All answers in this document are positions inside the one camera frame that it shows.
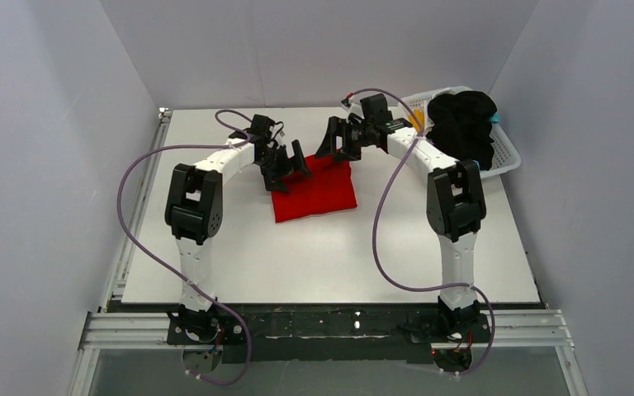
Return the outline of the red t-shirt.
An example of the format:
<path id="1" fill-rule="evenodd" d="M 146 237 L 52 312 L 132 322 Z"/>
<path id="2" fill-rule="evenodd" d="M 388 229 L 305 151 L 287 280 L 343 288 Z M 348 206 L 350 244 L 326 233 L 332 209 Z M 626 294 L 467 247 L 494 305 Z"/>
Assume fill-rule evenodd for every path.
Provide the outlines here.
<path id="1" fill-rule="evenodd" d="M 276 223 L 357 208 L 349 162 L 314 155 L 305 160 L 312 178 L 301 173 L 290 175 L 283 179 L 289 191 L 272 193 Z"/>

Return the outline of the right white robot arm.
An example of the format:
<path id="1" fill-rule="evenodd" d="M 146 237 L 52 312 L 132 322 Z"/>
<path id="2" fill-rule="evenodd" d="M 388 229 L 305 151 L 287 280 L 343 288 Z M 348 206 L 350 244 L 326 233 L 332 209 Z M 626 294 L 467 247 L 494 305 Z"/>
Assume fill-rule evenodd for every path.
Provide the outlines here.
<path id="1" fill-rule="evenodd" d="M 382 90 L 359 102 L 347 95 L 341 105 L 347 115 L 329 118 L 317 158 L 358 161 L 363 148 L 373 146 L 399 159 L 395 174 L 408 167 L 426 183 L 425 212 L 438 236 L 442 284 L 419 288 L 421 293 L 438 293 L 435 310 L 416 315 L 399 330 L 414 344 L 450 342 L 455 335 L 470 342 L 477 331 L 489 339 L 489 325 L 481 312 L 487 298 L 474 284 L 476 238 L 486 216 L 477 163 L 440 151 L 426 140 L 418 121 L 396 119 Z"/>

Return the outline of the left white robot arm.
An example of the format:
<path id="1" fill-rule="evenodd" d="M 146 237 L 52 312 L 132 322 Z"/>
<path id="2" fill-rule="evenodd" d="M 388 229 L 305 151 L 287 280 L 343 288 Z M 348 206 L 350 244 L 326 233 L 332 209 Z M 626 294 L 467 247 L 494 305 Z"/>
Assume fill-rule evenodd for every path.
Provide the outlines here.
<path id="1" fill-rule="evenodd" d="M 267 191 L 287 193 L 286 177 L 311 175 L 300 142 L 286 144 L 283 124 L 265 115 L 254 115 L 249 127 L 234 130 L 224 144 L 209 149 L 209 157 L 173 169 L 164 213 L 182 276 L 179 308 L 169 317 L 176 332 L 200 344 L 216 342 L 225 328 L 217 317 L 221 309 L 211 285 L 211 260 L 203 252 L 222 225 L 225 183 L 256 165 Z"/>

